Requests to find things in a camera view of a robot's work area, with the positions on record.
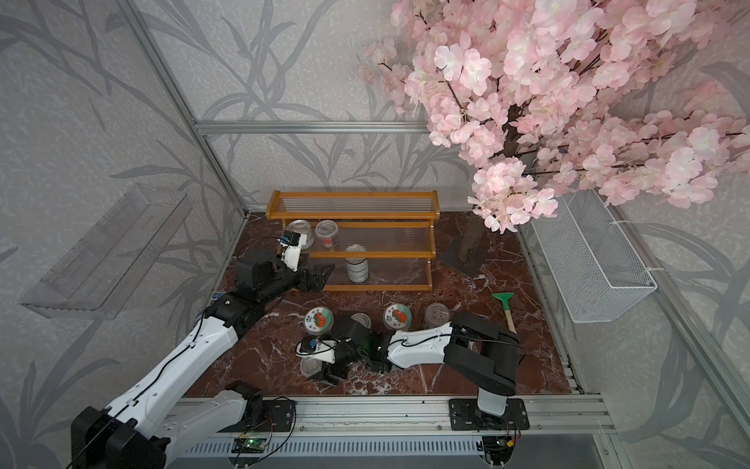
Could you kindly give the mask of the small clear cup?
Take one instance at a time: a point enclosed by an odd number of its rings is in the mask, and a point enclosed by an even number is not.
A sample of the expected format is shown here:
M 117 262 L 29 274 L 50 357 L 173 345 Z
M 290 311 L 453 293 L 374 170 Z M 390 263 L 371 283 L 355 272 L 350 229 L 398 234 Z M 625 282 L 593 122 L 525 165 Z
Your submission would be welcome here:
M 306 379 L 312 379 L 315 375 L 322 372 L 323 363 L 312 357 L 301 359 L 300 371 Z
M 334 248 L 337 243 L 339 226 L 333 220 L 322 220 L 314 227 L 314 233 L 324 248 Z

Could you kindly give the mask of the small red label plastic cup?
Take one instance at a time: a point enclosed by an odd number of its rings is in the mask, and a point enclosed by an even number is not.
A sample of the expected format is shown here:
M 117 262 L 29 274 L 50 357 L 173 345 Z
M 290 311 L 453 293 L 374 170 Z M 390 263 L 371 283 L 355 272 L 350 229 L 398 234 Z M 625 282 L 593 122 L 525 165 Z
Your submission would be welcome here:
M 351 319 L 354 320 L 355 322 L 358 322 L 365 328 L 369 328 L 369 329 L 372 328 L 371 318 L 369 318 L 369 316 L 365 313 L 358 312 L 358 313 L 352 314 Z

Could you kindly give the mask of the tomato lid jar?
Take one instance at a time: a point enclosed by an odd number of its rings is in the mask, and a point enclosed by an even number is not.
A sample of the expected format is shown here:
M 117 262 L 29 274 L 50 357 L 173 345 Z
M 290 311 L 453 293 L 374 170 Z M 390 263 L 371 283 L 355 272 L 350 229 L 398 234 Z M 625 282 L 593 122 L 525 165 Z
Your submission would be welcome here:
M 332 311 L 327 307 L 318 306 L 308 310 L 304 318 L 304 327 L 308 334 L 322 336 L 332 330 L 334 322 Z
M 409 330 L 412 323 L 412 314 L 404 304 L 394 303 L 386 308 L 383 322 L 386 328 L 390 330 Z

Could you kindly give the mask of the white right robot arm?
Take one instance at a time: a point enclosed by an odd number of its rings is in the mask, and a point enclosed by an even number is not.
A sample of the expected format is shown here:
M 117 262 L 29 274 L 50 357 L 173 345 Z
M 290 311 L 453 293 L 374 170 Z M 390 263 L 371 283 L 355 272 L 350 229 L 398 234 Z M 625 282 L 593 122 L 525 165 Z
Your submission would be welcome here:
M 513 330 L 470 313 L 458 313 L 438 328 L 376 332 L 345 318 L 322 336 L 306 336 L 296 355 L 320 364 L 312 379 L 337 384 L 349 366 L 363 363 L 369 371 L 389 373 L 416 365 L 446 365 L 478 386 L 483 414 L 507 414 L 517 394 L 523 346 Z

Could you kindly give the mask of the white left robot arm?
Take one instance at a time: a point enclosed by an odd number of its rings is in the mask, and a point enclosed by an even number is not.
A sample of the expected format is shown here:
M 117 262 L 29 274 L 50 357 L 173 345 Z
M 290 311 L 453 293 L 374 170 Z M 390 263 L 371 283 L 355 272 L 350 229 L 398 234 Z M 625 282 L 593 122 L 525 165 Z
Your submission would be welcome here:
M 312 269 L 265 249 L 236 264 L 236 286 L 199 315 L 183 342 L 152 371 L 98 410 L 88 406 L 70 425 L 71 468 L 164 468 L 212 433 L 242 420 L 252 388 L 220 393 L 180 423 L 170 410 L 214 361 L 264 318 L 271 301 L 293 289 L 320 292 L 332 263 Z

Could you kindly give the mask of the black label can bottom shelf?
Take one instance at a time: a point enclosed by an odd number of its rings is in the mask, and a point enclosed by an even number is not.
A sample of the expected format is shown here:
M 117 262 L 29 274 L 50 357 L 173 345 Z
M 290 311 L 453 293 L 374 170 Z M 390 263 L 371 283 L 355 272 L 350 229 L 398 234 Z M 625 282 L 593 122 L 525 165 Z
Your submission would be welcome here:
M 346 271 L 351 283 L 365 283 L 369 277 L 369 265 L 366 257 L 361 256 L 366 248 L 360 244 L 352 244 L 346 248 L 348 256 L 345 258 Z

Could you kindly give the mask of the orange wooden three-tier shelf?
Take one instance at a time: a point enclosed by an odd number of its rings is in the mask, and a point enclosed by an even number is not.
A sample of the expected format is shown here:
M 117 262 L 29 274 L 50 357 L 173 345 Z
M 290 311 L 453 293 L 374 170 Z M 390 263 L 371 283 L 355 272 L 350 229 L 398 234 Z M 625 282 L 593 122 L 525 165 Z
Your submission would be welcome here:
M 322 220 L 339 226 L 334 248 L 324 248 L 314 234 L 314 245 L 303 251 L 303 264 L 312 269 L 332 263 L 327 292 L 430 291 L 437 258 L 435 224 L 441 215 L 439 196 L 432 192 L 281 192 L 275 191 L 267 217 L 286 226 L 307 220 L 312 230 Z M 360 244 L 369 265 L 365 283 L 347 276 L 346 248 Z

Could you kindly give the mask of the silver pull-tab can left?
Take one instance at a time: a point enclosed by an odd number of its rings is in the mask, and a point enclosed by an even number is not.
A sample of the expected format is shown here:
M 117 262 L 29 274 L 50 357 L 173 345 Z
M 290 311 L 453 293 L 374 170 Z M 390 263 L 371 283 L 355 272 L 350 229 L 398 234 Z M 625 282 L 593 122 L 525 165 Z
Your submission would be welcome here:
M 311 223 L 307 220 L 294 220 L 286 226 L 286 230 L 302 236 L 302 249 L 309 249 L 314 245 L 314 231 Z

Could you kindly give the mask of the left green circuit board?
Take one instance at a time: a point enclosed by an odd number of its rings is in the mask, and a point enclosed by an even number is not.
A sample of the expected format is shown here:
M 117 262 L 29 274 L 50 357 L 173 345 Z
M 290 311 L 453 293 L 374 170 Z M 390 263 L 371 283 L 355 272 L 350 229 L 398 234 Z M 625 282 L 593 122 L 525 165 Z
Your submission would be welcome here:
M 239 436 L 234 440 L 232 453 L 235 455 L 261 455 L 269 448 L 269 437 Z

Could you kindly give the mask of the brown tree trunk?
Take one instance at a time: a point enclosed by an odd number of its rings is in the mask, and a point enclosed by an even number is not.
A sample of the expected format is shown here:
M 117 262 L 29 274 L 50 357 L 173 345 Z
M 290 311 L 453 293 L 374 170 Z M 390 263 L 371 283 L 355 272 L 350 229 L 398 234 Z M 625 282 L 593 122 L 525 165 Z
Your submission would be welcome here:
M 482 239 L 484 238 L 484 224 L 478 220 L 478 224 L 471 223 L 467 225 L 466 231 L 459 243 L 456 257 L 460 264 L 482 264 L 486 252 L 482 249 Z

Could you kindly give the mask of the right circuit board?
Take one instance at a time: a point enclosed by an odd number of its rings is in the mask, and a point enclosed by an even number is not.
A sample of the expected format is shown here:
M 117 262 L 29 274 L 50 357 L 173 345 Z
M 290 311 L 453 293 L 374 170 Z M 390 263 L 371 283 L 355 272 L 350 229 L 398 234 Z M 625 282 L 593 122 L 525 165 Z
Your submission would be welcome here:
M 482 436 L 482 460 L 494 468 L 506 468 L 513 457 L 518 438 L 513 436 Z

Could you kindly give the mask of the pink cherry blossom crown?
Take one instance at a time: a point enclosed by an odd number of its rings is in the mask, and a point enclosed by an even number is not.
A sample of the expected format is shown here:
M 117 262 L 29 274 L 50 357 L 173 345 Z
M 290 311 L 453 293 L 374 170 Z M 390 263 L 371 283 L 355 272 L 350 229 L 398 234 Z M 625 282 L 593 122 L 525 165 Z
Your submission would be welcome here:
M 749 168 L 742 118 L 687 112 L 625 120 L 611 106 L 671 70 L 684 43 L 727 28 L 725 1 L 400 1 L 396 42 L 367 46 L 361 78 L 400 115 L 425 111 L 433 145 L 474 167 L 470 205 L 486 228 L 554 217 L 569 192 L 609 205 L 642 193 L 688 208 Z

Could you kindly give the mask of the dark metal tree base plate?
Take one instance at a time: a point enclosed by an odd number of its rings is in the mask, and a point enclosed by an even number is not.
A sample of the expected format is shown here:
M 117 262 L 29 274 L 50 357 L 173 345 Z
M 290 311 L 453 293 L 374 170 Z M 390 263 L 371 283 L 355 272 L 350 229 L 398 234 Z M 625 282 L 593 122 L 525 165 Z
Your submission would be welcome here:
M 488 257 L 488 251 L 478 245 L 465 247 L 464 244 L 465 238 L 455 238 L 448 248 L 439 254 L 439 261 L 468 277 L 476 277 Z

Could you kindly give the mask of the clear acrylic wall shelf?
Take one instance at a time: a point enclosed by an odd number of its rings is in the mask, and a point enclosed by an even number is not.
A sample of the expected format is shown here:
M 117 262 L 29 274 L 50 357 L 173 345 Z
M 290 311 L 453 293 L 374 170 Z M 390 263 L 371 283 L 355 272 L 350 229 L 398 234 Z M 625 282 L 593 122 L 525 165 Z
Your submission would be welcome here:
M 48 319 L 116 318 L 191 209 L 184 192 L 132 186 L 21 306 Z

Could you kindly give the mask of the aluminium front rail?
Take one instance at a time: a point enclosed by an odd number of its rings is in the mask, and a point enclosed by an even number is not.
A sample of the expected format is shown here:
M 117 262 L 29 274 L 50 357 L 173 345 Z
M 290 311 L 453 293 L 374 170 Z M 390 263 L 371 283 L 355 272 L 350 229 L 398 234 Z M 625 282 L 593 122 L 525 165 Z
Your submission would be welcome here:
M 481 455 L 489 440 L 527 443 L 547 435 L 590 435 L 599 449 L 615 432 L 598 395 L 530 395 L 514 423 L 478 428 L 449 396 L 347 396 L 292 398 L 271 432 L 246 434 L 272 457 Z

